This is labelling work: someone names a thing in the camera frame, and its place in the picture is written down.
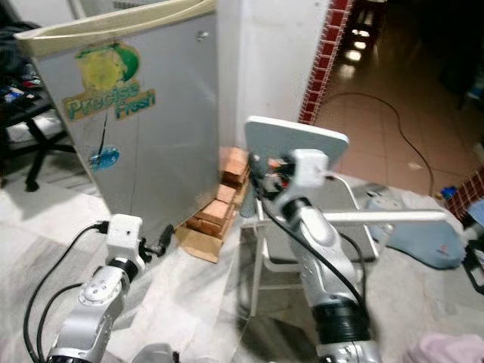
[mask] chair wheel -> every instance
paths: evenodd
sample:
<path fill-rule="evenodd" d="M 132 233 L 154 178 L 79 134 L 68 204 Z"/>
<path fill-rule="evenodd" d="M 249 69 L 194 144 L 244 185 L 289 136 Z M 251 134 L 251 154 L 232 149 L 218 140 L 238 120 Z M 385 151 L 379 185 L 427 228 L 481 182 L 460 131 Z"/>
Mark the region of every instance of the chair wheel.
<path fill-rule="evenodd" d="M 26 181 L 25 184 L 26 184 L 25 191 L 32 192 L 39 189 L 39 185 L 37 184 L 36 181 Z"/>

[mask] white wall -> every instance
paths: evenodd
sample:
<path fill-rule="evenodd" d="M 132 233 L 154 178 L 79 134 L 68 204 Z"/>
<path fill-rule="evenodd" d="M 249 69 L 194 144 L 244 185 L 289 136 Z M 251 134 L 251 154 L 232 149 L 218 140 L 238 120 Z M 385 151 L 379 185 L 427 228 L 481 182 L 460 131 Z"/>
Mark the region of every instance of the white wall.
<path fill-rule="evenodd" d="M 233 146 L 236 144 L 242 1 L 218 0 L 217 19 L 220 143 Z"/>
<path fill-rule="evenodd" d="M 242 1 L 238 146 L 245 145 L 248 116 L 297 121 L 328 4 L 329 0 Z"/>
<path fill-rule="evenodd" d="M 40 26 L 67 23 L 74 20 L 68 0 L 8 0 L 19 20 Z"/>

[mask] electrical wire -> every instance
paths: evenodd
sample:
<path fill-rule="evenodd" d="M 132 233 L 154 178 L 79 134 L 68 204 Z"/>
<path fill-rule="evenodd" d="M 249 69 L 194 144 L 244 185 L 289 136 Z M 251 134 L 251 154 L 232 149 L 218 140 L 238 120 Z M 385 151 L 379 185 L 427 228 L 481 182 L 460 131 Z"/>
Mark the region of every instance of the electrical wire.
<path fill-rule="evenodd" d="M 353 240 L 350 236 L 347 234 L 344 234 L 342 232 L 339 232 L 340 236 L 349 242 L 356 250 L 356 253 L 358 254 L 358 262 L 361 266 L 361 270 L 363 272 L 363 276 L 361 278 L 361 297 L 363 301 L 365 301 L 366 304 L 366 277 L 367 277 L 367 271 L 366 271 L 366 264 L 365 264 L 365 258 L 363 257 L 363 252 L 361 251 L 360 246 Z"/>
<path fill-rule="evenodd" d="M 251 181 L 253 183 L 253 187 L 255 189 L 255 192 L 257 194 L 257 197 L 260 199 L 262 203 L 262 210 L 264 213 L 271 219 L 280 229 L 282 229 L 284 232 L 286 232 L 290 237 L 292 237 L 298 244 L 300 244 L 302 247 L 304 247 L 309 253 L 311 253 L 317 260 L 319 260 L 323 265 L 325 265 L 331 272 L 333 272 L 336 277 L 348 288 L 348 290 L 351 292 L 351 294 L 355 297 L 356 301 L 358 302 L 358 305 L 360 306 L 360 309 L 365 313 L 367 319 L 370 319 L 370 315 L 368 314 L 368 309 L 366 306 L 366 302 L 363 300 L 361 297 L 360 293 L 356 290 L 356 288 L 353 286 L 353 284 L 340 272 L 334 265 L 329 262 L 327 259 L 325 259 L 317 250 L 315 250 L 312 246 L 310 246 L 306 241 L 304 241 L 300 236 L 298 236 L 296 233 L 294 233 L 289 227 L 287 227 L 284 223 L 280 222 L 272 213 L 272 211 L 267 207 L 267 204 L 265 203 L 265 198 L 262 195 L 262 189 L 259 186 L 259 180 L 257 177 L 253 174 L 253 170 L 255 169 L 254 166 L 254 161 L 253 161 L 253 155 L 250 155 L 249 157 L 250 161 L 250 170 L 251 170 Z"/>
<path fill-rule="evenodd" d="M 32 345 L 32 341 L 30 339 L 30 334 L 29 334 L 29 320 L 30 320 L 30 313 L 32 311 L 33 303 L 37 297 L 37 294 L 39 293 L 42 285 L 47 281 L 48 277 L 54 272 L 54 270 L 60 265 L 60 263 L 64 260 L 64 258 L 67 256 L 67 254 L 72 250 L 72 248 L 76 245 L 77 241 L 81 238 L 81 236 L 84 235 L 87 231 L 90 231 L 92 229 L 97 229 L 101 233 L 106 233 L 105 231 L 107 230 L 107 225 L 108 222 L 99 222 L 94 225 L 90 225 L 86 228 L 84 228 L 82 231 L 80 231 L 76 237 L 73 239 L 71 244 L 68 246 L 68 248 L 64 251 L 62 256 L 59 258 L 59 260 L 54 264 L 54 266 L 51 267 L 50 270 L 45 274 L 45 276 L 42 278 L 42 280 L 39 282 L 35 290 L 33 291 L 32 296 L 30 297 L 29 302 L 27 303 L 27 308 L 25 311 L 25 315 L 23 317 L 23 341 L 25 342 L 25 347 L 27 349 L 27 352 L 29 353 L 30 358 L 34 363 L 41 363 L 39 360 L 39 357 L 36 355 L 36 351 L 34 350 L 34 347 Z"/>
<path fill-rule="evenodd" d="M 410 145 L 410 147 L 412 149 L 415 150 L 415 152 L 418 154 L 418 156 L 423 160 L 423 162 L 425 163 L 425 167 L 427 168 L 428 172 L 429 172 L 429 176 L 430 176 L 430 183 L 429 183 L 429 195 L 432 197 L 432 194 L 433 194 L 433 186 L 434 186 L 434 176 L 433 176 L 433 171 L 432 171 L 432 168 L 430 167 L 430 164 L 428 163 L 427 159 L 422 155 L 422 153 L 407 139 L 407 137 L 405 136 L 405 134 L 403 133 L 402 131 L 402 121 L 400 119 L 400 114 L 399 112 L 394 108 L 394 106 L 392 106 L 390 103 L 388 103 L 387 101 L 383 100 L 382 98 L 379 98 L 377 96 L 373 96 L 373 95 L 368 95 L 366 93 L 362 93 L 362 92 L 341 92 L 341 93 L 336 93 L 335 95 L 331 95 L 330 97 L 326 98 L 325 100 L 323 100 L 321 102 L 321 104 L 319 105 L 319 107 L 325 105 L 325 104 L 328 104 L 330 103 L 331 101 L 337 99 L 337 98 L 340 98 L 340 97 L 343 97 L 343 96 L 351 96 L 351 95 L 358 95 L 358 96 L 363 96 L 363 97 L 368 97 L 368 98 L 372 98 L 374 100 L 377 100 L 383 104 L 385 104 L 386 106 L 388 106 L 396 115 L 396 119 L 397 119 L 397 126 L 399 128 L 399 133 L 400 135 L 403 137 L 403 139 L 405 140 L 405 142 L 407 144 Z"/>
<path fill-rule="evenodd" d="M 58 292 L 56 292 L 51 299 L 47 302 L 47 305 L 44 308 L 44 311 L 42 312 L 42 316 L 39 321 L 39 326 L 37 327 L 37 354 L 39 355 L 39 361 L 40 363 L 45 363 L 45 357 L 44 357 L 44 352 L 42 349 L 42 331 L 44 328 L 44 323 L 45 319 L 47 318 L 48 310 L 51 308 L 52 303 L 65 291 L 75 289 L 76 287 L 80 287 L 82 284 L 74 284 L 74 285 L 69 285 L 66 286 L 62 289 L 60 289 Z"/>

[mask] blue cloth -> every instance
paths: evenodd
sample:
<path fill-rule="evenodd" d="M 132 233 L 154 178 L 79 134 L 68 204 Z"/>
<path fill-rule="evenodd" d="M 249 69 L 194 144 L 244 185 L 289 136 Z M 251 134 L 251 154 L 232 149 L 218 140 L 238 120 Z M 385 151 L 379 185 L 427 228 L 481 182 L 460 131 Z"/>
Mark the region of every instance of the blue cloth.
<path fill-rule="evenodd" d="M 368 209 L 381 210 L 372 204 L 368 205 Z M 368 226 L 368 229 L 373 239 L 383 237 L 383 229 L 379 225 Z M 388 247 L 434 268 L 456 268 L 465 256 L 464 244 L 447 222 L 396 224 Z"/>
<path fill-rule="evenodd" d="M 484 226 L 484 199 L 478 200 L 467 210 L 474 221 Z"/>

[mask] mini refrigerator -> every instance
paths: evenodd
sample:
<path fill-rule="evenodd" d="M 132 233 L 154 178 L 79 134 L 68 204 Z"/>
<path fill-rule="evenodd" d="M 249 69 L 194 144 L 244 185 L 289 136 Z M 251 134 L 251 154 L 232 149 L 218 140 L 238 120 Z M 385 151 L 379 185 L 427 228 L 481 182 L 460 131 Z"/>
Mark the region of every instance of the mini refrigerator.
<path fill-rule="evenodd" d="M 110 211 L 143 218 L 148 241 L 217 192 L 215 9 L 169 0 L 16 35 Z"/>

